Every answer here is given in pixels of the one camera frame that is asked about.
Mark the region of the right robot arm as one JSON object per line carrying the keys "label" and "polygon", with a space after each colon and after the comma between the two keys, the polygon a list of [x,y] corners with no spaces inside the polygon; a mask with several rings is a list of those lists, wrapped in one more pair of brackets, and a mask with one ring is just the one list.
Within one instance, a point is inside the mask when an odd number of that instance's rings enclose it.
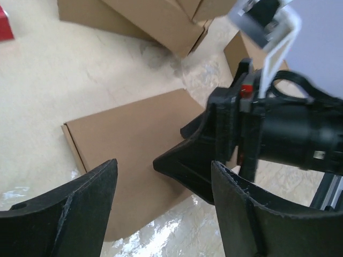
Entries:
{"label": "right robot arm", "polygon": [[209,204],[214,203],[211,164],[233,155],[238,174],[250,182],[260,160],[341,175],[342,100],[289,70],[278,71],[274,79],[299,86],[305,98],[286,95],[273,82],[259,98],[261,78],[251,59],[241,60],[232,84],[210,94],[205,111],[181,128],[183,141],[157,157],[154,170]]}

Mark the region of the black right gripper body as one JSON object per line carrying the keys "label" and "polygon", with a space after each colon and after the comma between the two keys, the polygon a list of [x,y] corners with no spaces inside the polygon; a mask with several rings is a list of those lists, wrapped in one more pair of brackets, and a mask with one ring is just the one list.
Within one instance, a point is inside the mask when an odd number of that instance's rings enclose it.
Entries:
{"label": "black right gripper body", "polygon": [[255,72],[252,59],[239,62],[232,84],[216,88],[207,106],[215,113],[214,161],[228,162],[238,149],[239,176],[254,182],[262,140],[265,111],[259,106],[260,71]]}

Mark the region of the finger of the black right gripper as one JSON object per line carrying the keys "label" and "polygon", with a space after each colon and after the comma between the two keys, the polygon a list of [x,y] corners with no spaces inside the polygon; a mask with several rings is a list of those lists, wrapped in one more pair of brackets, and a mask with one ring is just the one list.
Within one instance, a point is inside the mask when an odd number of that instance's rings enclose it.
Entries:
{"label": "finger of the black right gripper", "polygon": [[214,107],[206,108],[199,116],[194,118],[186,126],[180,129],[183,139],[188,139],[195,135],[203,138],[214,138]]}
{"label": "finger of the black right gripper", "polygon": [[153,168],[213,205],[211,163],[214,160],[213,140],[186,139],[157,157]]}

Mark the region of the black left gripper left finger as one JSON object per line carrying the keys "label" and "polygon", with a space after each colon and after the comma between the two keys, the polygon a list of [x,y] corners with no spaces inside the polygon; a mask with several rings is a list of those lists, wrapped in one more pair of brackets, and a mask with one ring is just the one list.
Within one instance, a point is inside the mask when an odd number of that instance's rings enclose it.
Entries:
{"label": "black left gripper left finger", "polygon": [[108,160],[1,212],[1,256],[100,256],[117,183]]}

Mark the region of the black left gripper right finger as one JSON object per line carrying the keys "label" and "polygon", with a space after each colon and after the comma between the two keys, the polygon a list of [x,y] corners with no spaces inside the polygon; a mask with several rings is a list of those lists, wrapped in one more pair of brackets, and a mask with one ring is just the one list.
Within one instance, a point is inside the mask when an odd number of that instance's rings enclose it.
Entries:
{"label": "black left gripper right finger", "polygon": [[342,212],[306,207],[211,167],[226,256],[342,256]]}

